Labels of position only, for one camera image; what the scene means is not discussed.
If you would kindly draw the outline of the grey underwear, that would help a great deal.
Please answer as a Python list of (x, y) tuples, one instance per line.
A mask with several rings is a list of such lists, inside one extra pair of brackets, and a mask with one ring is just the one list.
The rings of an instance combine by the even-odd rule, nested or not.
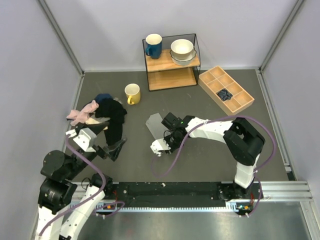
[(162, 121), (163, 118), (161, 115), (159, 113), (155, 113), (150, 115), (145, 123), (155, 140), (162, 139), (165, 131), (168, 130), (168, 128), (162, 124)]

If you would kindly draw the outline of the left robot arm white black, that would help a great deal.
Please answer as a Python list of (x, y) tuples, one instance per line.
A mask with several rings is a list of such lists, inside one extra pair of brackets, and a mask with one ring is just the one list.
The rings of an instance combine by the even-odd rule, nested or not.
[[(72, 152), (68, 155), (61, 150), (49, 152), (43, 159), (40, 171), (45, 177), (39, 189), (38, 222), (35, 232), (37, 240), (76, 240), (88, 218), (107, 209), (117, 213), (125, 203), (118, 200), (113, 179), (96, 167), (92, 161), (99, 156), (115, 161), (127, 141), (121, 137), (111, 146), (100, 147), (95, 144), (97, 135), (105, 132), (109, 122), (86, 124), (78, 123), (67, 131), (66, 139), (72, 139), (77, 149), (69, 142)], [(74, 178), (87, 166), (95, 170), (89, 179), (85, 193), (78, 204), (71, 206), (78, 186)]]

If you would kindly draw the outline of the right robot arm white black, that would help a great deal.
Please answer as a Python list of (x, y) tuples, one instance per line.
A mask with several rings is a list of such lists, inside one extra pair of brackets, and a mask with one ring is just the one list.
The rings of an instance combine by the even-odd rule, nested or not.
[(203, 138), (226, 144), (236, 160), (233, 190), (225, 198), (245, 198), (252, 191), (254, 170), (265, 144), (265, 138), (243, 117), (229, 121), (204, 120), (193, 115), (183, 119), (171, 112), (162, 120), (169, 135), (155, 140), (150, 148), (160, 157), (171, 154), (185, 143), (185, 137)]

